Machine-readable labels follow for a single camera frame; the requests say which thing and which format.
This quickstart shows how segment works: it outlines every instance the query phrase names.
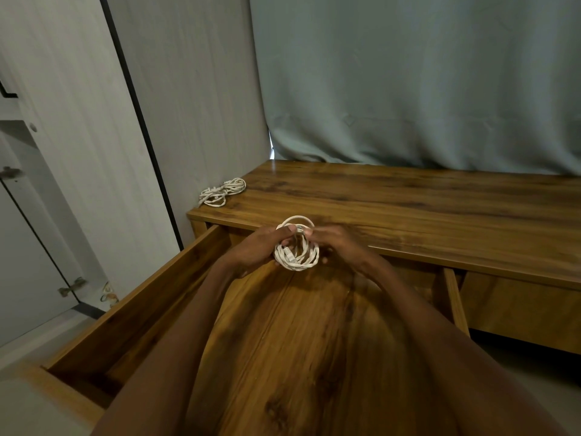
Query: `white cable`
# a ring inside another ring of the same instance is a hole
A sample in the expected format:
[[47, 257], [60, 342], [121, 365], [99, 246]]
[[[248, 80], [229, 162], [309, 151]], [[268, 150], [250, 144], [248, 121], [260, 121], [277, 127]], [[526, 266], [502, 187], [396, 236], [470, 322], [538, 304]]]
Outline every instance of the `white cable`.
[[240, 194], [245, 189], [246, 182], [244, 182], [244, 179], [236, 177], [235, 179], [227, 180], [219, 187], [207, 188], [202, 191], [198, 205], [205, 203], [208, 206], [219, 208], [226, 204], [226, 196]]
[[[306, 220], [310, 226], [303, 225], [301, 223], [290, 223], [294, 219]], [[304, 236], [304, 230], [306, 228], [313, 228], [315, 224], [303, 216], [292, 216], [282, 222], [277, 229], [282, 228], [287, 225], [296, 226], [296, 234], [294, 234], [295, 239], [300, 236], [303, 241], [303, 251], [297, 256], [299, 245], [298, 239], [296, 239], [296, 245], [294, 246], [294, 253], [290, 250], [288, 246], [282, 246], [280, 243], [274, 248], [274, 259], [280, 263], [285, 268], [291, 271], [304, 271], [310, 267], [315, 266], [319, 262], [319, 247], [310, 243]]]

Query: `gray curtain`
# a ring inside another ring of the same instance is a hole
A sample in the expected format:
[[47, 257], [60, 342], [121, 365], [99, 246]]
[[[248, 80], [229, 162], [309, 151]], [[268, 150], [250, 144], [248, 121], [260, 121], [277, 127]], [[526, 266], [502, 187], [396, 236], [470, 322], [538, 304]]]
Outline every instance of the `gray curtain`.
[[251, 0], [277, 158], [581, 174], [581, 0]]

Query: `person's right hand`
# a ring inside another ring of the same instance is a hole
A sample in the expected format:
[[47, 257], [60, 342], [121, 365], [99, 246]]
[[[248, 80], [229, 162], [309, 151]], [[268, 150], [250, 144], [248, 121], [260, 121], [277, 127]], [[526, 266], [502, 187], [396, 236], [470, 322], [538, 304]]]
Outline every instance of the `person's right hand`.
[[305, 229], [304, 236], [319, 247], [334, 249], [354, 271], [371, 278], [381, 257], [360, 243], [342, 226], [321, 226]]

